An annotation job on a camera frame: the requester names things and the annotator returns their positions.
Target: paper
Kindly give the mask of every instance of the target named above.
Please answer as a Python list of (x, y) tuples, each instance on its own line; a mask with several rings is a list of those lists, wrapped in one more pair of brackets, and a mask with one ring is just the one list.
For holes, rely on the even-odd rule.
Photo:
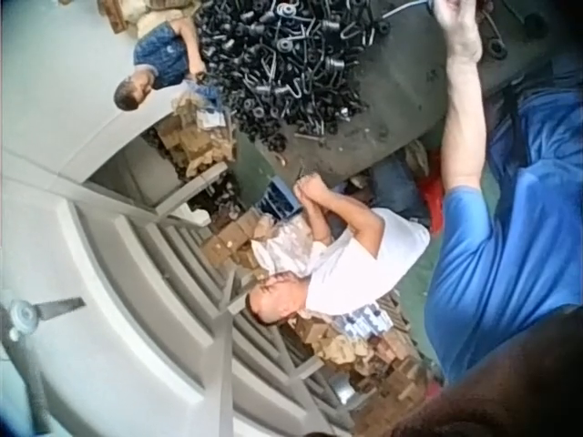
[(199, 109), (197, 111), (197, 126), (201, 129), (209, 130), (214, 127), (225, 127), (227, 122), (222, 112)]

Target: short hair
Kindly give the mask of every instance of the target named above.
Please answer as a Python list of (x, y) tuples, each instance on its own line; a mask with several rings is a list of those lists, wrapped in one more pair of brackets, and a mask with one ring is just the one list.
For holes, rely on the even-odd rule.
[(113, 95), (113, 101), (115, 102), (116, 107), (122, 111), (135, 111), (138, 109), (139, 102), (134, 96), (135, 89), (136, 86), (129, 77), (122, 80)]
[(251, 307), (251, 292), (252, 291), (253, 291), (253, 289), (251, 289), (251, 291), (249, 293), (247, 293), (247, 296), (245, 297), (245, 307), (247, 308), (247, 311), (253, 317), (253, 319), (257, 323), (259, 323), (261, 326), (266, 326), (266, 327), (277, 325), (278, 323), (280, 323), (280, 320), (267, 322), (267, 321), (263, 320), (261, 318), (261, 316), (253, 310), (253, 308)]

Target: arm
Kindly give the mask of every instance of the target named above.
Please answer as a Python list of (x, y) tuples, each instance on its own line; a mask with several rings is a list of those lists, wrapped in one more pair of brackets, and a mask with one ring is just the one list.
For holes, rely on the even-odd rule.
[(179, 35), (186, 46), (187, 56), (189, 57), (189, 71), (190, 74), (196, 74), (205, 71), (204, 62), (200, 57), (199, 40), (197, 38), (197, 31), (194, 24), (189, 17), (180, 18), (178, 20), (170, 21), (170, 25), (174, 32)]
[(330, 246), (332, 244), (332, 233), (323, 215), (322, 208), (312, 203), (309, 207), (304, 208), (304, 210), (308, 216), (310, 228), (312, 229), (313, 240), (320, 241), (324, 246)]
[(476, 23), (476, 0), (435, 0), (435, 17), (447, 43), (449, 107), (442, 145), (445, 191), (480, 189), (486, 160), (486, 122), (477, 61), (482, 42)]
[(384, 233), (382, 218), (358, 200), (330, 191), (317, 174), (302, 178), (299, 184), (306, 197), (339, 215), (352, 228), (354, 238), (371, 255), (378, 255)]
[(332, 233), (324, 217), (322, 208), (307, 198), (298, 184), (293, 187), (293, 192), (303, 206), (306, 218), (310, 224), (310, 229), (312, 230), (312, 239), (314, 241), (320, 241), (324, 246), (330, 246), (332, 244)]

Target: blue crate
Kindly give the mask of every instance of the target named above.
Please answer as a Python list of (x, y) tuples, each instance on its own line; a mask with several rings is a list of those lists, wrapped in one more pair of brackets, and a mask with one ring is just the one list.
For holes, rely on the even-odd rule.
[(279, 176), (271, 178), (265, 193), (255, 206), (278, 221), (290, 219), (302, 209), (298, 199)]

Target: white cloth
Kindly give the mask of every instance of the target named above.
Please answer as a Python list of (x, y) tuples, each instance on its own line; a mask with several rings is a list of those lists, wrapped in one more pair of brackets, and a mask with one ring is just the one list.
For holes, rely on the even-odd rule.
[(393, 289), (429, 244), (429, 232), (390, 209), (373, 208), (384, 220), (376, 259), (346, 229), (326, 248), (314, 242), (306, 309), (340, 315), (375, 302)]

